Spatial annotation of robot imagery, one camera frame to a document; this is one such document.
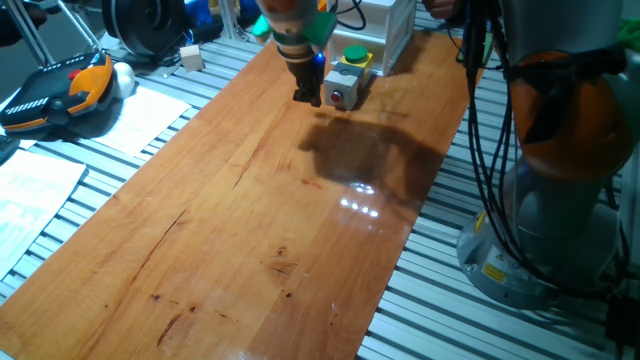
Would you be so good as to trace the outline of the bare human hand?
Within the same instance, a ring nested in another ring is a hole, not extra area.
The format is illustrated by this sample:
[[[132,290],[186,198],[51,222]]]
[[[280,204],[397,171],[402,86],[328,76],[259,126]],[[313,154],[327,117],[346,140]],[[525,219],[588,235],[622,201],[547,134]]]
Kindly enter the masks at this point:
[[[436,20],[448,20],[456,14],[456,0],[422,0],[422,3]]]

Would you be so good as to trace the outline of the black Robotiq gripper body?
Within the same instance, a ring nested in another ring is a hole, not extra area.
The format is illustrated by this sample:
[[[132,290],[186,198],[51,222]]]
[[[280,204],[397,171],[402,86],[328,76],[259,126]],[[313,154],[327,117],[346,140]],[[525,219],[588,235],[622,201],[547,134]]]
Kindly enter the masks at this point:
[[[323,80],[325,58],[317,53],[304,61],[288,62],[287,68],[295,77],[297,93],[319,93]]]

